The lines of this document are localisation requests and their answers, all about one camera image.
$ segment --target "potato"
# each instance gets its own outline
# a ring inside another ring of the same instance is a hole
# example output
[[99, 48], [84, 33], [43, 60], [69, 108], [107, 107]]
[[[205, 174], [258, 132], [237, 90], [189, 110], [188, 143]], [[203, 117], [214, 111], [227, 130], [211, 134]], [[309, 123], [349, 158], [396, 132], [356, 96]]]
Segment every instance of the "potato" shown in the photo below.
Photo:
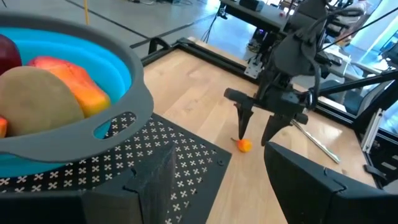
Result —
[[8, 121], [7, 136], [38, 133], [84, 119], [66, 84], [46, 70], [28, 66], [0, 76], [0, 116]]

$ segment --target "wooden platform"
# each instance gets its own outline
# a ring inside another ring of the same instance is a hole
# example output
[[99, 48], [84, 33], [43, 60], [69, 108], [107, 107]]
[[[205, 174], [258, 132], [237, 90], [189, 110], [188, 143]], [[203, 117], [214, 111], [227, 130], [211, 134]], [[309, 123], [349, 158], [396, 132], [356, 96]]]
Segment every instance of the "wooden platform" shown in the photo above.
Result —
[[[238, 117], [223, 93], [226, 88], [234, 88], [252, 95], [256, 85], [180, 50], [148, 65], [145, 83], [154, 97], [155, 113], [233, 154], [207, 223], [286, 223], [267, 176], [260, 144], [270, 113], [253, 109], [245, 135], [254, 144], [251, 152], [239, 152], [230, 140], [238, 136]], [[340, 165], [295, 127], [281, 130], [272, 141], [374, 185], [373, 178], [363, 171], [366, 161], [354, 132], [319, 114], [308, 115], [304, 128], [340, 157]]]

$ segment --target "black and white patterned mat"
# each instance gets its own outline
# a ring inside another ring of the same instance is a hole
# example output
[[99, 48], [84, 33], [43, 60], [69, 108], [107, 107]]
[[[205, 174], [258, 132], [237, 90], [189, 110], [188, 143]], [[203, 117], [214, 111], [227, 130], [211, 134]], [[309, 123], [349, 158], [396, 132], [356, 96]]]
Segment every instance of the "black and white patterned mat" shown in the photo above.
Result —
[[[106, 137], [122, 131], [134, 120], [134, 115], [129, 113], [114, 118]], [[195, 203], [194, 194], [195, 198], [212, 197], [211, 203], [200, 205], [209, 207], [210, 211], [215, 194], [206, 195], [206, 190], [198, 189], [203, 187], [203, 179], [212, 172], [211, 164], [223, 161], [228, 166], [231, 154], [156, 114], [135, 135], [108, 152], [41, 174], [0, 179], [0, 192], [94, 189], [138, 162], [150, 160], [158, 148], [170, 142], [176, 145], [177, 166], [170, 196], [172, 203], [165, 223], [178, 223], [192, 208], [188, 205]], [[217, 175], [211, 175], [211, 182], [217, 185], [214, 186], [216, 190], [220, 187], [225, 170], [226, 166], [221, 174], [218, 171]]]

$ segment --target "blue collapsible bowl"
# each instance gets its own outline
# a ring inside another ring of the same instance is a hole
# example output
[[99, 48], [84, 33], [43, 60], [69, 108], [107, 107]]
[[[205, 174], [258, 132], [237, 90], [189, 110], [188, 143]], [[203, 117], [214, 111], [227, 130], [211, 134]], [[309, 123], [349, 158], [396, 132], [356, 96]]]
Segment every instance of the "blue collapsible bowl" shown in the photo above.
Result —
[[[0, 12], [0, 34], [13, 40], [22, 63], [51, 56], [83, 67], [111, 98], [100, 114], [51, 131], [0, 139], [0, 177], [45, 172], [101, 154], [141, 129], [154, 102], [146, 88], [141, 61], [112, 37], [71, 22], [50, 17]], [[125, 130], [103, 139], [110, 120], [130, 112], [136, 120]]]

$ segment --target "checkered mat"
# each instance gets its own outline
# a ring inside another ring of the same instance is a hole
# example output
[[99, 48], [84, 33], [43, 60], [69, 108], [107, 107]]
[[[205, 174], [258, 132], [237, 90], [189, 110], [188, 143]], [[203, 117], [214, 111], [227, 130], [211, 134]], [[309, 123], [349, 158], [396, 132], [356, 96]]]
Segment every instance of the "checkered mat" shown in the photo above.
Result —
[[[134, 115], [128, 113], [114, 118], [106, 138], [122, 131], [134, 120]], [[212, 172], [210, 165], [220, 160], [228, 164], [231, 154], [156, 114], [135, 135], [108, 152], [41, 174], [0, 179], [0, 192], [94, 189], [138, 162], [150, 160], [158, 148], [170, 142], [176, 145], [177, 161], [171, 204], [165, 223], [178, 223], [192, 207], [189, 205], [195, 203], [194, 194], [201, 198], [212, 197], [211, 203], [200, 204], [211, 208], [215, 194], [206, 196], [206, 193], [201, 194], [204, 191], [198, 189], [203, 186], [203, 179]], [[224, 175], [224, 172], [221, 175], [217, 173], [211, 176], [211, 182], [217, 185], [216, 189], [220, 187]]]

